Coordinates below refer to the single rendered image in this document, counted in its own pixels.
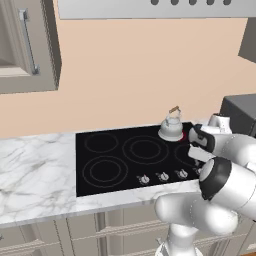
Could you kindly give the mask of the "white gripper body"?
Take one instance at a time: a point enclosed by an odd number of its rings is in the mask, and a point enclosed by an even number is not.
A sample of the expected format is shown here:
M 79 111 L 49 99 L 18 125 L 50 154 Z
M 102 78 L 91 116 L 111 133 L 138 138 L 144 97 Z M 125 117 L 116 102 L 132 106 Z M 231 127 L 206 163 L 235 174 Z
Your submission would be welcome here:
M 203 163 L 206 163 L 214 158 L 213 154 L 203 150 L 200 147 L 194 147 L 194 146 L 191 146 L 189 148 L 188 156 L 195 160 L 201 161 Z

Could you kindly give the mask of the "dark grey microwave oven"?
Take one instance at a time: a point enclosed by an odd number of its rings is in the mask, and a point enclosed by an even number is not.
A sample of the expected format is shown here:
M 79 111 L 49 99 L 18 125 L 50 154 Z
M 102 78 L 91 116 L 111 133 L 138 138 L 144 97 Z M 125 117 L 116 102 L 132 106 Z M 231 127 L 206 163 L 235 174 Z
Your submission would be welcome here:
M 230 118 L 233 133 L 256 138 L 256 93 L 225 96 L 220 113 Z

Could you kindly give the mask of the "black glass hob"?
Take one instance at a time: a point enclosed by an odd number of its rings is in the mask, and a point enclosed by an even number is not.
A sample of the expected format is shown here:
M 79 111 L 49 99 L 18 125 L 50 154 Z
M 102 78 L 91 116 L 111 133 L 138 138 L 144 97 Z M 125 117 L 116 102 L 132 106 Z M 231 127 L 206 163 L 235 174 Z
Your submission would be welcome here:
M 203 163 L 188 156 L 190 122 L 183 124 L 183 138 L 169 142 L 158 135 L 160 127 L 149 125 L 78 133 L 76 146 L 76 195 L 78 197 L 196 180 L 194 168 Z M 176 174 L 184 169 L 186 179 Z M 169 175 L 167 182 L 157 174 Z M 138 176 L 150 182 L 142 185 Z

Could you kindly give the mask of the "beige base cupboard front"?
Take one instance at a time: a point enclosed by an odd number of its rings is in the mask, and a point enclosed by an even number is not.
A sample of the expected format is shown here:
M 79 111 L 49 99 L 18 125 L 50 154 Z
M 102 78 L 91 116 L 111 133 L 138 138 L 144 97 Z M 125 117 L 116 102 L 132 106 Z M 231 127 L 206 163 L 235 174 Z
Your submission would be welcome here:
M 0 228 L 0 256 L 64 256 L 56 223 Z
M 94 215 L 75 216 L 67 219 L 75 256 L 98 256 Z
M 125 209 L 124 225 L 125 254 L 155 249 L 156 239 L 164 239 L 168 231 L 168 225 L 156 217 L 153 204 Z

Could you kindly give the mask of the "grey range hood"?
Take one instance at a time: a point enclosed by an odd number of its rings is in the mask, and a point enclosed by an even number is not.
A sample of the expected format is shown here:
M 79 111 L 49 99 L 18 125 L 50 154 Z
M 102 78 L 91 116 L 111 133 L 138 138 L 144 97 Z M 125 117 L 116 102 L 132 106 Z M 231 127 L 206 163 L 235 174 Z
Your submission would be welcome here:
M 58 0 L 61 19 L 256 17 L 256 0 Z

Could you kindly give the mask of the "grey-brown wall cupboard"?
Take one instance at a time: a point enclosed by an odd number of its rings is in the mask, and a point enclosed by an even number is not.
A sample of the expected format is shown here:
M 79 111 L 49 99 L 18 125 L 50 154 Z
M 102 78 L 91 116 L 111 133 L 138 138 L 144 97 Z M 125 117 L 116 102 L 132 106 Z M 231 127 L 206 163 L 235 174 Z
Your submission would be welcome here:
M 238 56 L 256 63 L 256 17 L 247 20 Z

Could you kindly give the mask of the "beige wall cupboard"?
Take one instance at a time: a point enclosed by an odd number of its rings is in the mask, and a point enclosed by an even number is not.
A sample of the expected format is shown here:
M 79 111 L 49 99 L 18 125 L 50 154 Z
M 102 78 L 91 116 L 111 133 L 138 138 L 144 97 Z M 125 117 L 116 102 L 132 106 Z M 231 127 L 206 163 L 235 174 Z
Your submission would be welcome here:
M 33 76 L 0 77 L 0 94 L 54 91 L 59 87 L 62 60 L 53 0 L 16 0 L 28 9 L 27 23 L 35 63 L 40 73 Z

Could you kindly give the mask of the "beige wall cupboard door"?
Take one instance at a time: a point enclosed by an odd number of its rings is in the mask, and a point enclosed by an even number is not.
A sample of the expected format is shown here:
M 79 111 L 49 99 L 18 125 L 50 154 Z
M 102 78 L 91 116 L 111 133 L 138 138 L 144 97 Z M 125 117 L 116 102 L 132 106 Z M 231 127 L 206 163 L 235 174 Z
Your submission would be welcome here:
M 0 0 L 0 77 L 33 76 L 15 1 Z

